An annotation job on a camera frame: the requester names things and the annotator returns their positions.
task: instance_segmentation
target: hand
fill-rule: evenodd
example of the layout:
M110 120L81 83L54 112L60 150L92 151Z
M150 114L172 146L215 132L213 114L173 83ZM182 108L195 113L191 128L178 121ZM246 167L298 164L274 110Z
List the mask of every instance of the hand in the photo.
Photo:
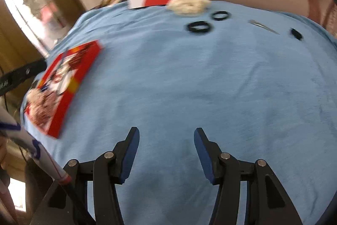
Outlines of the hand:
M1 163L1 168L4 170L7 167L7 164L5 161L6 155L7 155L7 148L6 148L7 141L8 141L8 138L0 136L0 163Z

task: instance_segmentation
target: white light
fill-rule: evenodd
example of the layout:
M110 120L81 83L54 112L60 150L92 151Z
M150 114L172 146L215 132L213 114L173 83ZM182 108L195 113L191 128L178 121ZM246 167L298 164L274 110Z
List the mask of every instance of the white light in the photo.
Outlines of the white light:
M26 184L11 178L8 186L16 210L26 212Z

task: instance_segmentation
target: cream scrunchie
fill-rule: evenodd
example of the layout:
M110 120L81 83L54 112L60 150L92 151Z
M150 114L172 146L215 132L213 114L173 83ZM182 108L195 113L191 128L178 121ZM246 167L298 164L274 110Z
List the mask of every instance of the cream scrunchie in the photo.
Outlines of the cream scrunchie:
M210 4L210 0L170 0L166 4L166 8L177 15L196 16L201 14Z

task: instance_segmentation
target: black ring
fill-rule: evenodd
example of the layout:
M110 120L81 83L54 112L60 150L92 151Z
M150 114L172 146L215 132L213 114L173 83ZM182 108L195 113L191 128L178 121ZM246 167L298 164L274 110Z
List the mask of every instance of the black ring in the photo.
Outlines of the black ring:
M224 17L215 17L216 15L225 15ZM226 11L217 11L212 14L212 18L214 20L220 21L220 20L225 20L228 19L231 16L231 13L226 12Z
M196 28L197 26L205 26L205 28ZM187 25L187 29L190 32L198 32L198 33L207 33L212 29L212 26L208 22L192 22Z

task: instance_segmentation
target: metal screw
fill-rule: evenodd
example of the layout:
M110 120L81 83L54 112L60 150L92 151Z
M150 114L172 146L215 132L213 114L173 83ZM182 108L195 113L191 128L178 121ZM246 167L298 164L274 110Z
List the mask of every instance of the metal screw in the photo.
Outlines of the metal screw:
M259 164L259 166L264 167L264 166L267 165L267 162L265 162L263 159L259 159L259 160L257 161L257 164Z
M114 153L113 152L106 152L105 154L104 154L104 157L106 158L106 159L110 159L110 158L112 158L114 156Z
M228 153L221 153L220 157L222 159L229 159L230 158L230 154L228 154Z
M76 160L76 159L69 160L69 162L68 162L68 165L69 165L70 167L73 167L73 166L75 166L76 164L77 164L77 160Z

